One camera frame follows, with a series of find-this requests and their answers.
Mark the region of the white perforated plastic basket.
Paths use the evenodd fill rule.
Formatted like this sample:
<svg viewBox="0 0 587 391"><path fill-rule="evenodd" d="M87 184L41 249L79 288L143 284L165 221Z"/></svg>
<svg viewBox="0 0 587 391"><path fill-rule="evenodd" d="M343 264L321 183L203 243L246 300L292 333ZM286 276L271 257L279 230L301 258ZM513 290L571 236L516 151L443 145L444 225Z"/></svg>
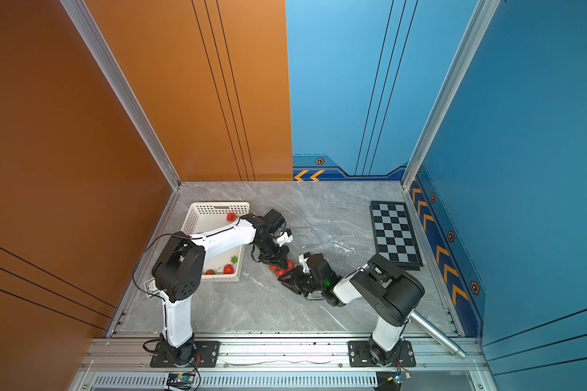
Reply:
<svg viewBox="0 0 587 391"><path fill-rule="evenodd" d="M236 220L228 222L228 213L235 213ZM249 203L244 201L195 202L190 205L181 231L205 249L202 280L212 282L237 282L241 276L242 256L246 245L251 244L255 229L240 217L249 213ZM226 265L233 265L235 273L225 275Z"/></svg>

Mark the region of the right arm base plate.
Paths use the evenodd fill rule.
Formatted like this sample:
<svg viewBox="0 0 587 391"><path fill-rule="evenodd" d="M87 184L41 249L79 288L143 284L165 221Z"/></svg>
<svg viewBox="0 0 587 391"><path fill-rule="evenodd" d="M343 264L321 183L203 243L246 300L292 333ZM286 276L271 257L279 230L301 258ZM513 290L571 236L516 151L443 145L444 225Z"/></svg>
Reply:
<svg viewBox="0 0 587 391"><path fill-rule="evenodd" d="M410 341L399 340L396 346L385 351L372 340L351 340L347 342L350 366L353 368L415 368L417 366Z"/></svg>

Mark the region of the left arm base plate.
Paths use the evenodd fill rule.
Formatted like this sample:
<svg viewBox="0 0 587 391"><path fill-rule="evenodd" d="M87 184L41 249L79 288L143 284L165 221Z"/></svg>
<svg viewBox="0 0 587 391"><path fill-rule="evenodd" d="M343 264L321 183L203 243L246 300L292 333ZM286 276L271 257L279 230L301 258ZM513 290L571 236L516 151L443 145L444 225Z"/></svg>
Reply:
<svg viewBox="0 0 587 391"><path fill-rule="evenodd" d="M151 368L215 368L220 342L216 340L188 340L175 348L160 340L152 353Z"/></svg>

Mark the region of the clear plastic clamshell container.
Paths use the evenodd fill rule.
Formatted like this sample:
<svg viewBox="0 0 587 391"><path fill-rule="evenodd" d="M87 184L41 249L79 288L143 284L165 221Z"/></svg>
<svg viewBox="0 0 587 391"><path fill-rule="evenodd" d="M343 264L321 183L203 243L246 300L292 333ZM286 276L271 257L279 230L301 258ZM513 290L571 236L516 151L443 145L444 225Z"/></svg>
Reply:
<svg viewBox="0 0 587 391"><path fill-rule="evenodd" d="M287 271L287 273L285 275L283 275L282 277L277 277L277 271L278 270L277 271L273 271L273 273L278 278L278 280L290 280L291 277L293 276L294 270L296 268L296 265L295 265L295 268L293 268L293 270L287 270L287 268L288 268L287 265L286 265L286 267L281 267L281 266L278 266L278 265L269 265L269 266L275 266L275 267L278 268L278 270L286 270Z"/></svg>

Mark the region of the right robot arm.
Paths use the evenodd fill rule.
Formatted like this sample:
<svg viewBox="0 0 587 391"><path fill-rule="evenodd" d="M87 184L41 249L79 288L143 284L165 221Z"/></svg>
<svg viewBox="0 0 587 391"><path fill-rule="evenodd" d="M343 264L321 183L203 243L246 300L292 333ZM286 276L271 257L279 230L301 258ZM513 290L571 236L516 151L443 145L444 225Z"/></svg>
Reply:
<svg viewBox="0 0 587 391"><path fill-rule="evenodd" d="M381 367L396 365L404 329L425 295L419 280L378 254L344 276L338 275L321 253L306 253L299 262L277 272L278 281L297 295L315 300L318 294L320 300L335 307L365 300L378 315L369 338L371 360Z"/></svg>

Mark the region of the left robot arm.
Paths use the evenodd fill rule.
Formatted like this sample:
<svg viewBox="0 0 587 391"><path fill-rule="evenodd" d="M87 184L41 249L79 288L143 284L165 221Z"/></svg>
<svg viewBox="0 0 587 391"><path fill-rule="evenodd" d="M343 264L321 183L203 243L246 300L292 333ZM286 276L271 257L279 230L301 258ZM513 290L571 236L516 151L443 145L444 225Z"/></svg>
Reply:
<svg viewBox="0 0 587 391"><path fill-rule="evenodd" d="M252 244L263 264L286 269L292 235L283 215L270 210L264 216L252 213L213 231L171 234L152 269L162 300L163 329L153 358L169 367L198 364L198 348L191 322L192 295L202 281L204 265L212 258L240 246Z"/></svg>

